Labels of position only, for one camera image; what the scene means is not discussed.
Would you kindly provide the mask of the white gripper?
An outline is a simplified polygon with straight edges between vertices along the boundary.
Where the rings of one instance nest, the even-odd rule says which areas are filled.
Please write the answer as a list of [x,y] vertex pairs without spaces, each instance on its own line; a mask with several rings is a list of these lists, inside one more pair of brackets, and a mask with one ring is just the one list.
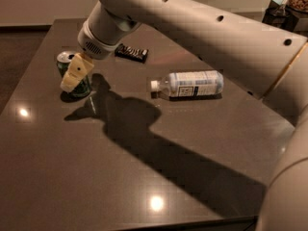
[[78,34],[78,43],[85,53],[76,53],[61,82],[62,90],[73,92],[92,71],[92,59],[103,60],[113,53],[119,44],[119,30],[113,22],[90,23],[86,20]]

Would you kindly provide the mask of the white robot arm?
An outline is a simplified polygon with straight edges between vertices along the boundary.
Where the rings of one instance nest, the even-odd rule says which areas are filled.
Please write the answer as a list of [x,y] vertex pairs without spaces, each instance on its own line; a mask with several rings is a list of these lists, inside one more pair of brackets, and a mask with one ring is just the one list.
[[193,0],[98,0],[61,87],[72,91],[140,24],[151,26],[286,118],[295,130],[256,231],[308,231],[308,45],[303,36]]

